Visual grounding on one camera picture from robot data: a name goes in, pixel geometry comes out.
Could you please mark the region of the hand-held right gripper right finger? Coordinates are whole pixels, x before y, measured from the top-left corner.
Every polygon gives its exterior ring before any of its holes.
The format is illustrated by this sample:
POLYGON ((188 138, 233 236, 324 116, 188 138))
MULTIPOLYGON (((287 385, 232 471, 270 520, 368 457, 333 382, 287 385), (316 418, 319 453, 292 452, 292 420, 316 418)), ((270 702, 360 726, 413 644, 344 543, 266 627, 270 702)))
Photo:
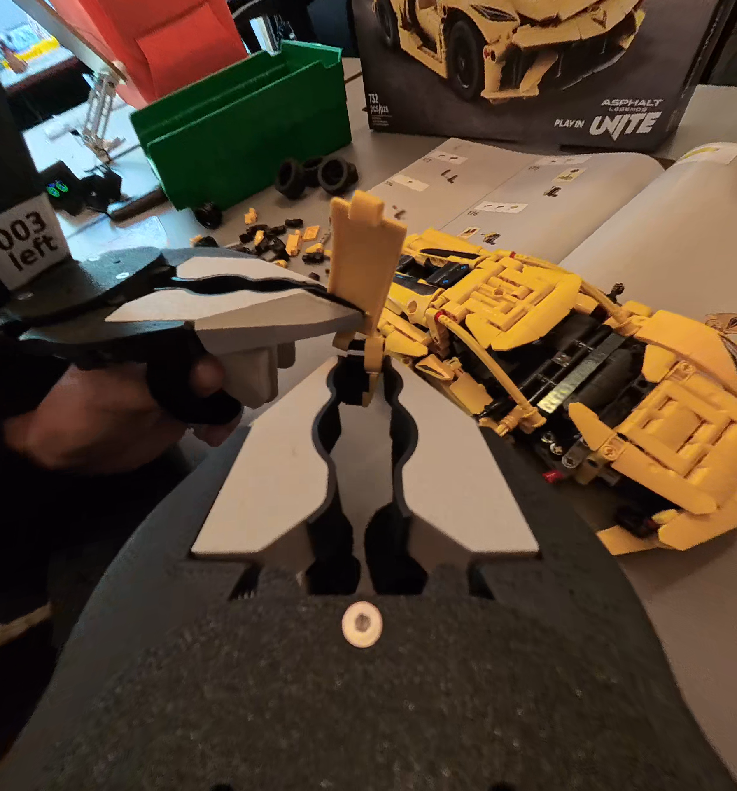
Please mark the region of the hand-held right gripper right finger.
POLYGON ((482 430, 400 362, 390 362, 390 589, 422 590, 462 572, 540 552, 482 430))

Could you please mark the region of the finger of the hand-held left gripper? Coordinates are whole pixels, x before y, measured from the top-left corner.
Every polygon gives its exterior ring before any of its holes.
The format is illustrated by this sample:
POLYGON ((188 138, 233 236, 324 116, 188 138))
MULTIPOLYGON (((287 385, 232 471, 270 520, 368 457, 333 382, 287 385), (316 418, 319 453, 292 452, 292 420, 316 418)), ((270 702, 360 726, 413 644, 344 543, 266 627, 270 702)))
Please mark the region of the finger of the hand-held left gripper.
POLYGON ((181 263, 173 287, 191 293, 320 291, 319 282, 272 262, 248 257, 194 256, 181 263))
POLYGON ((191 323, 205 351, 224 367, 225 392, 244 407, 257 409, 277 397, 278 369, 294 363, 289 348, 295 342, 328 332, 357 331, 362 312, 333 294, 303 286, 223 295, 170 289, 124 304, 106 321, 191 323))

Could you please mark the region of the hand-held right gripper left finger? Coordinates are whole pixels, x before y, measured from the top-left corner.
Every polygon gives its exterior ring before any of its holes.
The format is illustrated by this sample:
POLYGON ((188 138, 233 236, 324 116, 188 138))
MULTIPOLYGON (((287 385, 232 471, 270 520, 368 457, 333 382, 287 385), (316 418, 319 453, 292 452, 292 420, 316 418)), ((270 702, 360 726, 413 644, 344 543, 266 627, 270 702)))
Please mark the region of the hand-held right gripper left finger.
POLYGON ((191 546, 341 586, 341 503, 332 450, 341 435, 332 356, 250 425, 191 546))

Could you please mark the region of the yellow panel piece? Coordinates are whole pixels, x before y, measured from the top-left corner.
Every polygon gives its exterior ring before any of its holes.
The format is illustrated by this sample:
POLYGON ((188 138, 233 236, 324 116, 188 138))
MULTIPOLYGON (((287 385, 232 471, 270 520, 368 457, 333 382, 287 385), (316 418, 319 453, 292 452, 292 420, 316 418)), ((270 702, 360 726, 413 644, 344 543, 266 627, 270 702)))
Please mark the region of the yellow panel piece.
POLYGON ((406 225, 384 215, 384 202, 356 190, 331 201, 331 265, 328 291, 364 315, 357 329, 374 335, 406 239, 406 225))

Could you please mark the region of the grey desk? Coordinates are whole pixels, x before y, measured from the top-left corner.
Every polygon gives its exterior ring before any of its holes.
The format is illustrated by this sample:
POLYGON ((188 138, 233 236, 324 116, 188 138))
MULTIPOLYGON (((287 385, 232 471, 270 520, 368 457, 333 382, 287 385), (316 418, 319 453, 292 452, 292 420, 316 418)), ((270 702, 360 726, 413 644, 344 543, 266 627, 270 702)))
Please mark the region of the grey desk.
MULTIPOLYGON (((344 66, 347 106, 357 163, 372 183, 404 168, 437 139, 369 131, 359 61, 344 66)), ((676 158, 702 143, 737 143, 737 87, 699 85, 681 124, 658 156, 676 158)), ((737 778, 737 532, 684 554, 658 550, 622 559, 623 569, 662 640, 688 705, 737 778)), ((56 690, 71 662, 72 684, 95 681, 107 660, 81 660, 70 638, 42 701, 61 708, 70 694, 56 690)))

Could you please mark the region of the person's left hand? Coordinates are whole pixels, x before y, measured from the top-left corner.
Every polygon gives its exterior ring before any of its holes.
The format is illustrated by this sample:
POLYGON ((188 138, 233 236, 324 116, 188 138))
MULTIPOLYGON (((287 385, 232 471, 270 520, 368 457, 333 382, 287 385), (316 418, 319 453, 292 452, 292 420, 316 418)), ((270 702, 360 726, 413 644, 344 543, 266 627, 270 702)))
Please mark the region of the person's left hand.
POLYGON ((46 470, 112 475, 155 461, 192 432, 217 447, 240 422, 184 423, 153 398, 145 364, 72 365, 39 406, 3 424, 6 446, 46 470))

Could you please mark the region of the pile of black yellow bricks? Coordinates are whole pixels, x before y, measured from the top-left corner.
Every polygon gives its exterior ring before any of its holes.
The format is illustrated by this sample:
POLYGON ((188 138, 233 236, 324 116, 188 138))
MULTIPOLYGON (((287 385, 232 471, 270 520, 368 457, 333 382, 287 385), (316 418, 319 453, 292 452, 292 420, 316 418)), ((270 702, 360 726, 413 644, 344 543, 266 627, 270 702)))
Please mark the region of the pile of black yellow bricks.
POLYGON ((332 221, 327 225, 309 225, 301 218, 288 218, 280 225, 258 223, 258 214, 251 209, 245 215, 245 230, 233 243, 219 243, 211 235, 192 237, 191 248, 223 249, 273 262, 287 268, 299 260, 306 266, 329 263, 332 251, 327 247, 332 238, 332 221))

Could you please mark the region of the black device with green lights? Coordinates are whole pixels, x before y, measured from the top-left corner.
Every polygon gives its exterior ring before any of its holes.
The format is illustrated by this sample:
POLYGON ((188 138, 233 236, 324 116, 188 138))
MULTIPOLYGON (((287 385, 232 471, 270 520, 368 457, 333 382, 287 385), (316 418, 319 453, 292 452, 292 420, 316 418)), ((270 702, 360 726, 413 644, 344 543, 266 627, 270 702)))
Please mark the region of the black device with green lights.
POLYGON ((73 217, 84 211, 108 213, 111 205, 122 202, 122 177, 109 168, 77 176, 58 161, 39 171, 39 178, 53 209, 73 217))

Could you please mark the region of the green plastic bin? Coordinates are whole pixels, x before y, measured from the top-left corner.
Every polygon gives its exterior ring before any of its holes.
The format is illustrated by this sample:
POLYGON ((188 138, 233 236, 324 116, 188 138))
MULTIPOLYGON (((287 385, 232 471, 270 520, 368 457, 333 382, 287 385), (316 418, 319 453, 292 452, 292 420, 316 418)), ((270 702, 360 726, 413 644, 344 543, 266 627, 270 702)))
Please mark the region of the green plastic bin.
POLYGON ((138 141, 178 211, 226 210, 275 181, 286 159, 351 143, 341 49, 284 40, 135 111, 138 141))

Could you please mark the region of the white board document stand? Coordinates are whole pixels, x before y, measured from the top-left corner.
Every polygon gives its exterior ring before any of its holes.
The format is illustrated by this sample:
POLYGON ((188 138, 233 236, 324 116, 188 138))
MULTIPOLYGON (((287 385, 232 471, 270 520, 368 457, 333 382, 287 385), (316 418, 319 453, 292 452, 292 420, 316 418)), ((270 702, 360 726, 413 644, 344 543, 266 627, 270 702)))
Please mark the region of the white board document stand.
POLYGON ((15 4, 92 70, 86 115, 77 135, 102 165, 109 166, 112 152, 124 143, 121 137, 107 139, 117 87, 127 81, 123 64, 109 57, 90 34, 66 21, 50 2, 15 1, 15 4))

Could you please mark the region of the yellow toy brick car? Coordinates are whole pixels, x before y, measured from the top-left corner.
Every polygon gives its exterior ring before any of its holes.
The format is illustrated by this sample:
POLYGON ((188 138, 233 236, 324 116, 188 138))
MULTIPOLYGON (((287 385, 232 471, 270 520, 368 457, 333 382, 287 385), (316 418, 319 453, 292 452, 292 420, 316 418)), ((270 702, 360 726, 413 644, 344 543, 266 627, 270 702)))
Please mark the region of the yellow toy brick car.
POLYGON ((737 529, 737 341, 622 291, 428 229, 405 239, 376 332, 548 482, 613 489, 612 555, 688 550, 737 529))

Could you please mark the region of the orange paper bag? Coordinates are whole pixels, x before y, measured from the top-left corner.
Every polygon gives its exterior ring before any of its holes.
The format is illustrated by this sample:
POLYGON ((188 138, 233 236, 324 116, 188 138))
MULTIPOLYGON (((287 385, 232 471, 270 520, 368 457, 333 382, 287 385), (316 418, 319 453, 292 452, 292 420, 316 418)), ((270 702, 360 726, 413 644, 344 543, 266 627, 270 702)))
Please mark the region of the orange paper bag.
POLYGON ((248 51, 225 1, 54 1, 54 10, 126 84, 133 108, 238 63, 248 51))

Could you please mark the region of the toy car set box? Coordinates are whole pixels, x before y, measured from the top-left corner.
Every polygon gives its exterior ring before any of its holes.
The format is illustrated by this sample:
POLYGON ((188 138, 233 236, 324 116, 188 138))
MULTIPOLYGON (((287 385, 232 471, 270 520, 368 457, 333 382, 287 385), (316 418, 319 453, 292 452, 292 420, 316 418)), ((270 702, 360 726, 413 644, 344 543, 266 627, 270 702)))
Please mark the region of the toy car set box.
POLYGON ((369 125, 652 153, 679 124, 736 5, 353 2, 369 125))

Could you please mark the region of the open instruction booklet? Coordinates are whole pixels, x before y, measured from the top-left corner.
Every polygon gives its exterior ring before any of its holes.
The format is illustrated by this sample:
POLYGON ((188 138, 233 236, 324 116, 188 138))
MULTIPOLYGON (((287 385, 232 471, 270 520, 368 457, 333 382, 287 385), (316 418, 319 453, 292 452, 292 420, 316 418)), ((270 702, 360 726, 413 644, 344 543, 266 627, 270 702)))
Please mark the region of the open instruction booklet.
POLYGON ((374 186, 409 233, 535 256, 737 342, 737 143, 668 168, 640 153, 536 156, 451 138, 374 186))

